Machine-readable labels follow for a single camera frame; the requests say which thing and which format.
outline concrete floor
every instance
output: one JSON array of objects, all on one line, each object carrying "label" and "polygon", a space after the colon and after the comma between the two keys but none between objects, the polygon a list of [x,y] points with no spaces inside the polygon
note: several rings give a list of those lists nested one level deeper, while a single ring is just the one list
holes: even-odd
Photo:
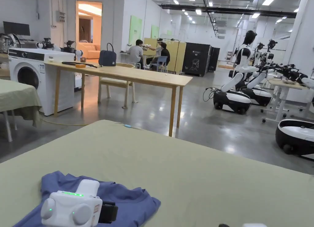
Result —
[{"label": "concrete floor", "polygon": [[[179,130],[174,127],[173,132],[176,138],[237,156],[314,174],[314,161],[287,155],[277,147],[275,142],[277,123],[263,124],[261,118],[265,115],[260,113],[260,107],[252,106],[246,115],[239,115],[214,110],[212,100],[204,102],[202,99],[204,90],[212,85],[212,81],[213,73],[207,73],[203,78],[194,77],[184,88],[181,126]],[[97,104],[98,78],[87,77],[86,82],[83,111],[81,111],[79,91],[75,94],[77,103],[74,108],[61,112],[58,118],[45,117],[44,120],[65,124],[90,124],[106,119],[168,135],[170,89],[135,84],[136,99],[139,102],[137,104],[130,102],[129,108],[124,110],[121,108],[124,101],[123,89],[111,87],[112,98],[107,99],[106,87],[103,87],[101,104]],[[267,117],[274,118],[274,115],[270,114]],[[24,121],[22,118],[17,119],[17,126],[17,132],[12,130],[13,142],[8,143],[4,120],[0,116],[0,162],[81,128],[81,126],[55,125],[46,122],[42,123],[41,128],[34,128],[31,122]]]}]

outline caster wheel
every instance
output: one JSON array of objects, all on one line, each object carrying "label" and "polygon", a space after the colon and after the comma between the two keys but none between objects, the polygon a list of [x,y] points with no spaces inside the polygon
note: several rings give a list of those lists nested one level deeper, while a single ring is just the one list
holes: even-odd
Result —
[{"label": "caster wheel", "polygon": [[222,109],[222,105],[219,102],[215,102],[214,109],[221,110]]},{"label": "caster wheel", "polygon": [[244,108],[238,109],[238,113],[241,115],[245,114],[245,109]]},{"label": "caster wheel", "polygon": [[286,154],[291,154],[292,153],[292,147],[288,144],[285,144],[282,147],[282,150],[286,153]]}]

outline handbag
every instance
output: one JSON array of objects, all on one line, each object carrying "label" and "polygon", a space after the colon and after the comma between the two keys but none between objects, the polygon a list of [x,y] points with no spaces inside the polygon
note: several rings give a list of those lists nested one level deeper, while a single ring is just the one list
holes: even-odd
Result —
[{"label": "handbag", "polygon": [[107,50],[102,50],[100,52],[98,63],[100,66],[115,66],[117,62],[117,54],[113,51],[108,50],[108,45],[111,45],[113,49],[113,45],[108,43],[107,44]]}]

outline orange sofa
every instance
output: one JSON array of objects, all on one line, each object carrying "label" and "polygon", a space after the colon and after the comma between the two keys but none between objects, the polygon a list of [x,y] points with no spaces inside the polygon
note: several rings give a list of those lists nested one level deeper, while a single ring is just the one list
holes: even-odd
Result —
[{"label": "orange sofa", "polygon": [[87,59],[99,59],[100,44],[79,42],[76,49],[82,50],[83,57]]}]

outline computer monitor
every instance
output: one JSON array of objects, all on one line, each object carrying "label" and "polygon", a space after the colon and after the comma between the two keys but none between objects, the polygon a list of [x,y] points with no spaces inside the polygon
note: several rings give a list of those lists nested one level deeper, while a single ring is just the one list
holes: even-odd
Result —
[{"label": "computer monitor", "polygon": [[3,21],[4,33],[30,36],[29,25],[15,22]]}]

